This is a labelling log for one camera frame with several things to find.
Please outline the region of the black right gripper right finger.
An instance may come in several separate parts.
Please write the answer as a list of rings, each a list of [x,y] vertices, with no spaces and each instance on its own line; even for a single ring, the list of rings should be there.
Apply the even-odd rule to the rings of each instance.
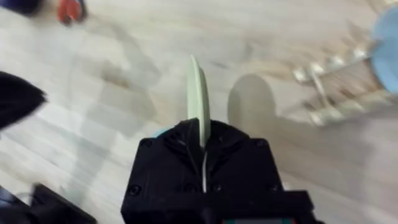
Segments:
[[[211,122],[206,144],[209,192],[275,192],[283,190],[270,145],[234,126]]]

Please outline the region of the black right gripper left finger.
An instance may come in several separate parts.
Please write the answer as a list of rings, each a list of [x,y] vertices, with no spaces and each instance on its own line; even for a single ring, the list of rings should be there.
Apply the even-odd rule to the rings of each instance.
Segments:
[[[125,223],[203,223],[191,200],[202,194],[199,121],[179,122],[140,141],[121,205]]]

